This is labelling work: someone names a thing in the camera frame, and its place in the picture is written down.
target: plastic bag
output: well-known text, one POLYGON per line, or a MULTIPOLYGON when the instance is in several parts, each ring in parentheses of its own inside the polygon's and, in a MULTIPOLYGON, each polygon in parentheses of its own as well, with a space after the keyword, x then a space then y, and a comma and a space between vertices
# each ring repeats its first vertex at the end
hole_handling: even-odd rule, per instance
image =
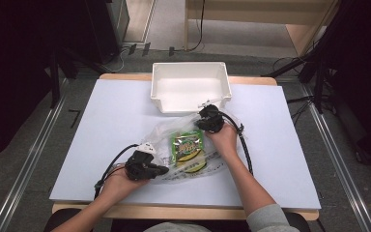
POLYGON ((192 113, 157 124, 143 139, 142 143, 151 143, 157 151, 152 163, 169 168, 169 172, 157 176, 153 184, 175 184, 213 175, 226 168, 210 138, 195 126, 200 119, 198 113, 192 113))

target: gray sleeve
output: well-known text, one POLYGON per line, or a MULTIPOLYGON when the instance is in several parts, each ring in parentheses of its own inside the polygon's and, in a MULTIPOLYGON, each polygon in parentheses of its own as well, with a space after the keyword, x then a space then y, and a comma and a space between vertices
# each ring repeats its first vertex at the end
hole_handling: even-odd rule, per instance
POLYGON ((246 222, 252 232, 260 231, 298 231, 291 227, 278 204, 272 204, 252 212, 246 222))

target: black cable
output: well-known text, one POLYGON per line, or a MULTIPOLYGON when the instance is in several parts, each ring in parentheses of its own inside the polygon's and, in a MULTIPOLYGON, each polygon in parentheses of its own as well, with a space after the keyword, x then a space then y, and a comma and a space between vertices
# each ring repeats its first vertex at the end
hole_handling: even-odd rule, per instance
POLYGON ((246 163, 248 164, 248 170, 252 175, 254 175, 252 171, 251 157, 249 156, 249 152, 248 152, 248 148, 246 147, 245 139, 243 139, 243 124, 241 124, 241 126, 238 127, 237 124, 234 122, 234 120, 230 116, 228 116, 226 113, 221 112, 221 111, 217 111, 217 112, 219 113, 219 115, 227 118, 231 122, 231 124, 234 126, 234 128, 237 130, 238 136, 243 145, 243 151, 245 152, 245 158, 246 158, 246 163))
MULTIPOLYGON (((323 99, 323 102, 328 102, 329 95, 322 95, 322 97, 326 97, 326 99, 323 99)), ((298 99, 287 100, 287 103, 302 102, 302 101, 305 101, 305 100, 313 101, 313 99, 314 99, 314 96, 309 95, 309 96, 301 97, 301 98, 298 98, 298 99)))
POLYGON ((307 101, 300 109, 297 110, 297 112, 293 115, 291 115, 291 118, 294 119, 295 116, 297 116, 297 119, 294 122, 294 126, 297 125, 297 121, 300 118, 300 115, 306 110, 306 108, 312 103, 312 101, 307 101))
POLYGON ((186 50, 187 52, 190 52, 190 51, 195 50, 200 45, 201 41, 203 40, 203 20, 204 20, 204 7, 205 7, 205 5, 206 5, 206 0, 203 0, 203 8, 201 10, 201 20, 200 20, 200 28, 201 28, 201 31, 200 31, 200 41, 192 49, 187 49, 186 50))
POLYGON ((104 181, 106 179, 106 176, 107 174, 109 173, 111 167, 113 166, 114 162, 124 153, 126 152, 128 149, 130 148, 133 148, 133 147, 138 147, 137 144, 132 144, 132 145, 129 145, 127 148, 123 149, 122 152, 119 153, 119 155, 117 155, 113 161, 110 162, 110 164, 108 165, 107 169, 104 171, 103 175, 101 176, 101 179, 98 180, 98 182, 95 184, 95 199, 99 196, 99 193, 100 193, 100 190, 101 190, 101 187, 103 186, 104 184, 104 181))
POLYGON ((327 232, 327 230, 325 229, 324 225, 321 223, 321 221, 317 218, 316 221, 318 222, 318 225, 319 227, 321 227, 322 231, 323 232, 327 232))

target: white plastic bin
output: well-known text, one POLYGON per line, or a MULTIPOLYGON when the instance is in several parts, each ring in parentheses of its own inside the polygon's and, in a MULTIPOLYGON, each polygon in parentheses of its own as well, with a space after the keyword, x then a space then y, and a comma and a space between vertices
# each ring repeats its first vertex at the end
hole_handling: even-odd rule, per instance
POLYGON ((223 107, 231 100, 222 62, 154 63, 151 99, 162 113, 198 112, 207 101, 223 107))

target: wrist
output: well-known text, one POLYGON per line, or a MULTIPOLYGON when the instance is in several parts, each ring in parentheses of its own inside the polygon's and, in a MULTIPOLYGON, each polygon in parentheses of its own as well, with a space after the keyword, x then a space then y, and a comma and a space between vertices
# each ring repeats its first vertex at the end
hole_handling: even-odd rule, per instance
POLYGON ((98 205, 99 208, 105 210, 106 212, 110 210, 117 202, 110 200, 110 197, 106 197, 105 195, 100 195, 94 203, 98 205))

